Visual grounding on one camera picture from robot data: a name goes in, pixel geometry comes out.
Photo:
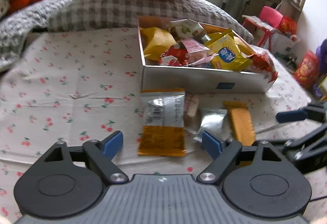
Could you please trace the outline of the silver foil snack packet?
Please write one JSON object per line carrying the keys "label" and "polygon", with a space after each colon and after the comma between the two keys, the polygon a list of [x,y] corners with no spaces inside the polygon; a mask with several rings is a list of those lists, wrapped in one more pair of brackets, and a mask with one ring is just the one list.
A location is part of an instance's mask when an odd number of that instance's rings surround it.
{"label": "silver foil snack packet", "polygon": [[193,139],[201,143],[204,132],[208,132],[215,138],[220,138],[223,135],[224,119],[227,115],[226,109],[208,109],[202,108],[199,110],[200,123],[197,132]]}

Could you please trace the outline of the orange clear cake packet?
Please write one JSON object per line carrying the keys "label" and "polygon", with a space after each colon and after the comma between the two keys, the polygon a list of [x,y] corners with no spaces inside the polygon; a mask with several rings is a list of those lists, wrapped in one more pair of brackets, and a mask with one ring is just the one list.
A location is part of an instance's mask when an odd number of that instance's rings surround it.
{"label": "orange clear cake packet", "polygon": [[139,155],[185,156],[185,95],[183,88],[141,91],[143,127]]}

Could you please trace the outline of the orange wafer bar packet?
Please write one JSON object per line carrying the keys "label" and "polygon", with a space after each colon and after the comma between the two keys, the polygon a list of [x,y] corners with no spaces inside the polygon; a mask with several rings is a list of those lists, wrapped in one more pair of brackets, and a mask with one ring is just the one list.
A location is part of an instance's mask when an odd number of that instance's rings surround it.
{"label": "orange wafer bar packet", "polygon": [[247,105],[242,102],[223,101],[223,106],[228,111],[234,139],[244,146],[251,146],[255,142],[255,132]]}

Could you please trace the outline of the red gift bag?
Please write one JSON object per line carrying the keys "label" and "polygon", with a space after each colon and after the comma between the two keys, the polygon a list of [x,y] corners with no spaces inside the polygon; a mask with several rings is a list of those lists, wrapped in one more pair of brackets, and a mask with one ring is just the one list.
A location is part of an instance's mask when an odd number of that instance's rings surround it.
{"label": "red gift bag", "polygon": [[311,89],[319,75],[319,60],[317,56],[308,50],[299,67],[294,73],[295,80],[305,89]]}

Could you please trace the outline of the cherry print tablecloth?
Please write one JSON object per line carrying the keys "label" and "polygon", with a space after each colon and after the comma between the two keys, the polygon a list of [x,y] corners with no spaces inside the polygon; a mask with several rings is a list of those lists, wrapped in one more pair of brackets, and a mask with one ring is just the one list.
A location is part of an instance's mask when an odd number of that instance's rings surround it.
{"label": "cherry print tablecloth", "polygon": [[[241,101],[249,108],[257,138],[304,136],[319,123],[275,120],[279,111],[302,107],[310,98],[279,62],[274,65],[278,78],[265,94],[199,93],[199,106],[221,108],[223,101]],[[1,77],[2,218],[20,218],[14,185],[59,140],[81,145],[120,130],[124,145],[115,161],[129,175],[196,175],[209,164],[209,155],[191,134],[185,136],[182,158],[138,155],[141,70],[136,29],[45,33],[28,44],[23,58]]]}

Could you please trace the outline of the yellow blue cracker packet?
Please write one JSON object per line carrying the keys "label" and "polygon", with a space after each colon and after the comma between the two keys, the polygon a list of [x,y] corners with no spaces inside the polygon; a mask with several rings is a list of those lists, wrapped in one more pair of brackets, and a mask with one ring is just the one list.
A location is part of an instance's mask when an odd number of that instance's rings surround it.
{"label": "yellow blue cracker packet", "polygon": [[212,56],[211,66],[214,69],[243,71],[252,64],[252,59],[241,53],[235,40],[229,35],[219,35],[205,43]]}

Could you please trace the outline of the pink snack packet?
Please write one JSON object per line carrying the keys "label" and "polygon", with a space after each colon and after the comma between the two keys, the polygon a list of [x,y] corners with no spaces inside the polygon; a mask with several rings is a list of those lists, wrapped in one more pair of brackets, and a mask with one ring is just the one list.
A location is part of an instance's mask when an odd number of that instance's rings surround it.
{"label": "pink snack packet", "polygon": [[185,66],[199,66],[209,63],[214,58],[214,54],[210,54],[211,50],[195,39],[184,39],[181,43],[186,50],[183,59],[183,65]]}

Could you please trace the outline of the pink plastic chair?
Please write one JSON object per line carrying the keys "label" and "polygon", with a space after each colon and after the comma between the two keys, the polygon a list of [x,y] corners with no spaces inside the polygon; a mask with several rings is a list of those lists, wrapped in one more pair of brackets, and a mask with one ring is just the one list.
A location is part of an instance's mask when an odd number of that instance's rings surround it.
{"label": "pink plastic chair", "polygon": [[264,43],[268,40],[268,50],[270,51],[272,46],[272,35],[282,22],[283,15],[278,12],[278,10],[265,5],[259,14],[259,17],[242,15],[242,18],[244,18],[242,24],[243,26],[252,24],[257,29],[264,32],[264,35],[259,40],[258,47],[264,45]]}

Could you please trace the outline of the red snack packet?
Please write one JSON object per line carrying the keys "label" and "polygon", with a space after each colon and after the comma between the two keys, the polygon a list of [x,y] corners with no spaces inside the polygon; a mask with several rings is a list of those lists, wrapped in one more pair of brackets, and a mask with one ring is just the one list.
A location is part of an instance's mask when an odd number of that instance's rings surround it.
{"label": "red snack packet", "polygon": [[159,58],[161,66],[188,66],[189,54],[183,43],[176,43],[167,48]]}

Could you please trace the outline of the yellow snack packet in box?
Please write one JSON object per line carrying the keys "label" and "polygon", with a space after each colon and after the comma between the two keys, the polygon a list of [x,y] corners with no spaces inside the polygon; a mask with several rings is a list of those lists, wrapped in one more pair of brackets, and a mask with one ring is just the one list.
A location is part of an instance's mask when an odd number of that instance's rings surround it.
{"label": "yellow snack packet in box", "polygon": [[160,56],[172,45],[176,44],[174,37],[161,28],[140,28],[143,39],[143,54],[149,60],[158,61]]}

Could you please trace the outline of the white nut snack packet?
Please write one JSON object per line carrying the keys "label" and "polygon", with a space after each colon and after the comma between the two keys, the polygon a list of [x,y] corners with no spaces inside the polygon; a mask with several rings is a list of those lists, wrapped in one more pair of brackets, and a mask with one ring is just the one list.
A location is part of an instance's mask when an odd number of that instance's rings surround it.
{"label": "white nut snack packet", "polygon": [[189,19],[171,21],[167,30],[177,42],[184,39],[194,39],[201,44],[205,44],[211,39],[199,22]]}

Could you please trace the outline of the grey checked pillow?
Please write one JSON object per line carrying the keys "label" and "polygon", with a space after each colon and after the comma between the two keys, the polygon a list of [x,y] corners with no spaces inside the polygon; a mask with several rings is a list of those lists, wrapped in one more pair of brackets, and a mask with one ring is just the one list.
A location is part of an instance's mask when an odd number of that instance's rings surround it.
{"label": "grey checked pillow", "polygon": [[48,19],[49,31],[135,28],[140,16],[157,16],[231,28],[251,43],[253,35],[236,19],[206,0],[74,0]]}

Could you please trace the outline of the grey checked blanket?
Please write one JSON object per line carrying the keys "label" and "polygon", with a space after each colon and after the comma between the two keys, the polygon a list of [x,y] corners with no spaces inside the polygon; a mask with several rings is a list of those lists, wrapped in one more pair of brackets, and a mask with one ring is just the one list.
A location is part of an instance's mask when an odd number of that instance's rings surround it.
{"label": "grey checked blanket", "polygon": [[10,69],[20,58],[28,34],[45,29],[49,19],[74,0],[42,0],[1,21],[1,72]]}

